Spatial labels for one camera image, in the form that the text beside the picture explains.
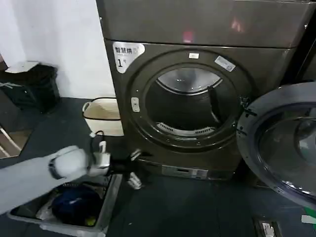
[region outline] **white sticker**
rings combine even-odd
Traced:
[[[235,64],[231,63],[227,59],[223,58],[222,56],[218,56],[215,59],[215,63],[221,66],[222,68],[225,68],[227,71],[231,72],[236,67]]]
[[[20,62],[16,63],[13,66],[9,67],[5,72],[7,73],[22,73],[27,72],[33,67],[35,67],[39,62]]]
[[[142,43],[114,42],[113,52],[117,71],[125,73],[129,65],[145,52],[145,46]]]
[[[189,53],[189,58],[198,59],[199,53]]]

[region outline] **door glass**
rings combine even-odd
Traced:
[[[316,196],[316,109],[279,113],[260,130],[258,152],[266,168],[290,187]]]
[[[235,94],[213,72],[179,68],[159,76],[151,84],[145,102],[158,130],[188,138],[208,135],[221,127],[230,115]]]

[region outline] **front-loading washing machine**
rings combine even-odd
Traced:
[[[279,86],[315,5],[97,3],[124,134],[143,151],[139,160],[166,175],[231,178],[241,159],[238,119]]]

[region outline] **open door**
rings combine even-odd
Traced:
[[[316,82],[280,87],[251,103],[238,121],[237,143],[258,178],[316,210]]]

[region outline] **white basket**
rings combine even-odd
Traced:
[[[96,98],[83,105],[82,115],[91,131],[103,131],[106,136],[123,136],[116,98]]]

